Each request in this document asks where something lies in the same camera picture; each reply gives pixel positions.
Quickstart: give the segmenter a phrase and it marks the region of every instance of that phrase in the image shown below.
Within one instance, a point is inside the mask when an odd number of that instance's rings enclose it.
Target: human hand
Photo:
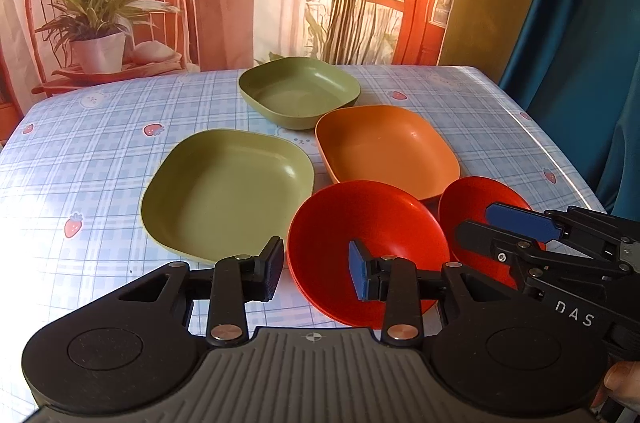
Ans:
[[[614,364],[604,377],[593,406],[612,397],[635,411],[640,408],[640,361],[619,361]]]

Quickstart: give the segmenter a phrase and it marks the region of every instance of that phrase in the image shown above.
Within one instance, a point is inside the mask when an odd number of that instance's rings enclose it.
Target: black circular pad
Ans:
[[[495,361],[520,371],[545,369],[562,354],[558,340],[533,327],[510,327],[494,333],[486,350]]]
[[[117,327],[86,331],[71,340],[68,355],[73,363],[90,371],[119,369],[140,356],[142,340]]]
[[[533,300],[472,303],[434,340],[436,377],[458,397],[505,416],[585,407],[607,366],[601,340]]]
[[[195,340],[169,312],[151,302],[105,306],[74,311],[27,342],[22,371],[38,405],[84,415],[126,412],[167,395],[194,370]]]

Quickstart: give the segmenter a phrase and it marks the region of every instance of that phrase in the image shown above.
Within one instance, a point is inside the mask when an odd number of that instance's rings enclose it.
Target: round bowl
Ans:
[[[318,191],[289,228],[287,263],[303,295],[325,315],[350,326],[380,329],[385,305],[361,302],[351,282],[348,247],[360,239],[374,257],[397,255],[418,269],[450,260],[437,221],[418,199],[391,185],[346,181]],[[422,302],[422,312],[433,301]]]
[[[438,220],[453,257],[515,289],[516,283],[509,275],[509,266],[462,249],[455,237],[455,229],[462,221],[471,219],[485,223],[484,211],[489,205],[497,202],[531,209],[516,191],[500,181],[480,176],[468,176],[454,181],[444,191],[438,204]]]

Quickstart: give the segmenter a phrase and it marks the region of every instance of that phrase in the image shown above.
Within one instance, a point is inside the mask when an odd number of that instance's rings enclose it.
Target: plastic bowl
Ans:
[[[340,68],[307,57],[284,57],[245,71],[238,80],[242,98],[286,129],[313,129],[324,113],[352,106],[358,81]]]
[[[509,266],[462,249],[456,242],[455,229],[462,221],[471,219],[485,223],[484,211],[486,207],[497,202],[531,209],[516,191],[500,181],[480,176],[469,176],[454,181],[444,191],[438,205],[438,219],[453,257],[515,289],[516,283],[509,275]]]
[[[449,248],[418,199],[391,185],[346,181],[318,191],[289,228],[287,262],[303,295],[325,315],[350,326],[380,329],[385,305],[361,302],[351,282],[348,247],[360,239],[375,257],[397,255],[418,269],[440,270]],[[433,305],[422,302],[422,312]]]
[[[403,108],[332,111],[318,122],[316,138],[334,183],[380,181],[423,200],[440,196],[460,177],[447,142],[423,117]]]
[[[294,143],[244,130],[203,130],[162,162],[140,214],[156,243],[214,264],[258,255],[272,235],[284,238],[313,187],[313,165]]]

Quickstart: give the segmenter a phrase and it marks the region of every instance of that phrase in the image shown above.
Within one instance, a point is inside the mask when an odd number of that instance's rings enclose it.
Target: plaid tablecloth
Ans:
[[[503,181],[536,210],[578,205],[603,211],[558,147],[479,71],[344,69],[362,85],[359,105],[401,106],[431,122],[456,153],[463,175]],[[58,95],[34,106],[2,149],[0,421],[21,421],[34,410],[20,355],[37,329],[177,260],[146,236],[138,207],[178,142],[215,128],[280,136],[308,153],[316,190],[330,183],[313,132],[279,128],[252,111],[238,93],[239,74],[152,77]],[[247,311],[251,330],[336,325],[306,302],[286,271],[274,300],[252,303]],[[199,301],[193,333],[202,334],[206,312],[206,301]],[[433,311],[425,323],[428,332],[438,331]]]

